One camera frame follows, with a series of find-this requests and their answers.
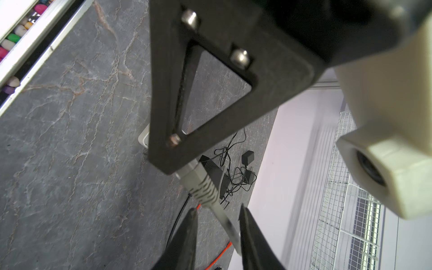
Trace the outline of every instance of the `pink bead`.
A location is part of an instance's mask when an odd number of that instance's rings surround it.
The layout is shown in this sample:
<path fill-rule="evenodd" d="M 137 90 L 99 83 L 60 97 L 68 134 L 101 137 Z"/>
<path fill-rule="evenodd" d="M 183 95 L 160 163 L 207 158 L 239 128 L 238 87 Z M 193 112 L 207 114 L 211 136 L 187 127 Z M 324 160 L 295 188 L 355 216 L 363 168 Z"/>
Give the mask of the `pink bead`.
<path fill-rule="evenodd" d="M 15 93 L 15 87 L 7 86 L 7 85 L 3 86 L 3 88 L 1 90 L 8 95 Z"/>
<path fill-rule="evenodd" d="M 47 6 L 46 5 L 44 5 L 44 4 L 37 4 L 35 7 L 34 7 L 34 10 L 37 12 L 37 13 L 39 13 L 39 14 L 41 14 L 42 15 L 42 13 L 44 13 L 44 11 L 46 11 L 47 10 Z"/>
<path fill-rule="evenodd" d="M 6 55 L 8 53 L 8 50 L 6 50 L 5 48 L 0 47 L 0 57 L 1 58 L 5 58 Z"/>

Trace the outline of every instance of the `wire grid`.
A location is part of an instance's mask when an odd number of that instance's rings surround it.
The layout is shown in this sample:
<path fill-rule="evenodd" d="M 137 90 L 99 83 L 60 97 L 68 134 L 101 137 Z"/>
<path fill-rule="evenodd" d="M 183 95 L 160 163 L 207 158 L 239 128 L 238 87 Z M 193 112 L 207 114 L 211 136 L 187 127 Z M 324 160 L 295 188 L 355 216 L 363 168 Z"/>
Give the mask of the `wire grid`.
<path fill-rule="evenodd" d="M 340 113 L 335 141 L 356 126 Z M 381 204 L 350 177 L 336 145 L 321 202 L 311 270 L 375 270 L 378 267 Z"/>

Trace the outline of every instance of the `green bead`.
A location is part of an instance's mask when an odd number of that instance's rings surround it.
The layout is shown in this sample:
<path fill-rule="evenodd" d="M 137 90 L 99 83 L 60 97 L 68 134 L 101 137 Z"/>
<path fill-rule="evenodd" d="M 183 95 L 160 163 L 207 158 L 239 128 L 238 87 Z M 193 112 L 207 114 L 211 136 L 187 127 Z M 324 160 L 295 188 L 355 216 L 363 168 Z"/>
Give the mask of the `green bead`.
<path fill-rule="evenodd" d="M 9 39 L 12 42 L 17 43 L 19 41 L 20 37 L 18 35 L 15 35 L 15 34 L 9 34 L 7 36 L 7 39 Z"/>

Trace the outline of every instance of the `wire mesh basket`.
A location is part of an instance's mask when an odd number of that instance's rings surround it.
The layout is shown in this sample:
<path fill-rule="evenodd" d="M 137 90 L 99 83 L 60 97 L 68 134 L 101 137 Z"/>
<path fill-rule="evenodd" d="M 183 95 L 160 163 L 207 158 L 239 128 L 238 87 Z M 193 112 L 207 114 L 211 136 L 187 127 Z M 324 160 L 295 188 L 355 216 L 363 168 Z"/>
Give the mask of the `wire mesh basket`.
<path fill-rule="evenodd" d="M 341 112 L 336 140 L 355 129 L 350 111 Z M 354 182 L 334 145 L 309 269 L 378 269 L 381 207 Z"/>

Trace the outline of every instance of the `gray marble surface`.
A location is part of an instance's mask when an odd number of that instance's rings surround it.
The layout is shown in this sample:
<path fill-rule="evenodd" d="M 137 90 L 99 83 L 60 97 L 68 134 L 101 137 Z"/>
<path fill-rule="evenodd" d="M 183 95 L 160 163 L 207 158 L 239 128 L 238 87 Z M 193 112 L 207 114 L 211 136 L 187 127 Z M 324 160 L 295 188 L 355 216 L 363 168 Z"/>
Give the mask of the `gray marble surface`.
<path fill-rule="evenodd" d="M 247 91 L 204 54 L 185 129 Z M 149 123 L 150 101 L 147 1 L 95 1 L 0 118 L 0 269 L 154 265 L 187 192 L 147 161 L 137 141 Z M 250 149 L 258 171 L 275 115 L 246 127 L 246 142 L 230 152 L 233 167 Z M 239 132 L 235 141 L 242 139 Z M 241 190 L 228 199 L 237 228 L 239 207 L 250 195 Z M 196 205 L 190 200 L 187 209 Z M 196 269 L 228 241 L 211 212 L 200 209 Z M 215 267 L 226 269 L 232 252 Z"/>

